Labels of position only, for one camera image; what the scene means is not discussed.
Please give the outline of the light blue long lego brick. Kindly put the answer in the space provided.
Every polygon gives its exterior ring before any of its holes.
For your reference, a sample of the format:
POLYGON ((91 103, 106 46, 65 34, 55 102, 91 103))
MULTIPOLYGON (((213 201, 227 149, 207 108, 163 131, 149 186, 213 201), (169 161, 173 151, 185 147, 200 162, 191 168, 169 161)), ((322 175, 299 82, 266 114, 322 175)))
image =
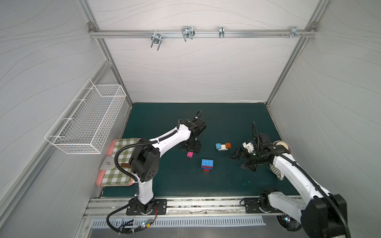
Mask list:
POLYGON ((214 161, 213 160, 209 160, 209 159, 202 159, 201 166, 202 167, 212 167, 213 168, 214 161))

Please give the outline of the white long lego brick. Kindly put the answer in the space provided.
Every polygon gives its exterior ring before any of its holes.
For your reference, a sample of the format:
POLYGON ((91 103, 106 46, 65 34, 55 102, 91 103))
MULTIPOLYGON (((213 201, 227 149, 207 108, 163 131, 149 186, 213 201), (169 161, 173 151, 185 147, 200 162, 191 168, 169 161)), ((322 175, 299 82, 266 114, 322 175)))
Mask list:
POLYGON ((219 151, 226 151, 228 150, 229 148, 226 147, 225 144, 221 144, 220 148, 218 149, 219 151))

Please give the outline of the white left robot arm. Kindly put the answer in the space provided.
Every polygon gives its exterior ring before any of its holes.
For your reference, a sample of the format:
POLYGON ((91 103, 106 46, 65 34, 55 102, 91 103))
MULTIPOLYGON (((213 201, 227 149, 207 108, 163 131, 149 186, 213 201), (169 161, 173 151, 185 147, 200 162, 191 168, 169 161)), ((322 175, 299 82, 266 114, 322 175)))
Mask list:
POLYGON ((176 146, 198 154, 201 142, 197 138, 205 129, 205 121, 195 117, 180 120, 174 129, 157 138, 138 141, 129 161, 132 174, 138 180, 138 203, 147 205, 153 200, 153 178, 159 171, 161 157, 176 146))

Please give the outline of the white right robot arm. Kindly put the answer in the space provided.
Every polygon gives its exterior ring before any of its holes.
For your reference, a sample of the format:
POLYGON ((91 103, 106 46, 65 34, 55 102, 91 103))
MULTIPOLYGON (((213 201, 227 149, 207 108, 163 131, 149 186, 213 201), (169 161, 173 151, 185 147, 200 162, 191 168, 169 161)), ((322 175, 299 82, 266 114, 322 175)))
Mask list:
POLYGON ((279 180, 287 179, 300 195, 294 198, 274 188, 264 189, 257 201, 241 200, 246 213, 277 213, 280 226, 290 232, 303 229, 310 238, 351 236, 346 200, 316 182, 294 159, 286 142, 273 142, 268 134, 254 132, 252 140, 243 142, 231 159, 242 159, 241 167, 253 172, 258 165, 267 164, 279 180))

